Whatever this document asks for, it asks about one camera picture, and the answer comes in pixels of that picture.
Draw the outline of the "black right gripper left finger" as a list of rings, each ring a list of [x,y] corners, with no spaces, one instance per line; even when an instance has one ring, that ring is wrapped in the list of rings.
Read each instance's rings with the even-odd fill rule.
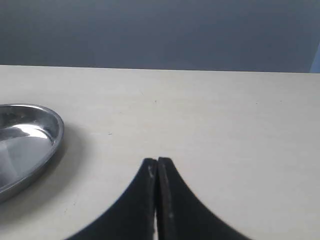
[[[157,161],[145,158],[135,177],[100,217],[70,240],[152,240],[154,238]]]

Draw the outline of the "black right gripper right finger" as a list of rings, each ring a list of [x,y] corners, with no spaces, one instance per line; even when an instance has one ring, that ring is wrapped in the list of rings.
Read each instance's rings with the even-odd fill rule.
[[[159,240],[246,240],[214,215],[190,190],[173,161],[157,163],[157,228]]]

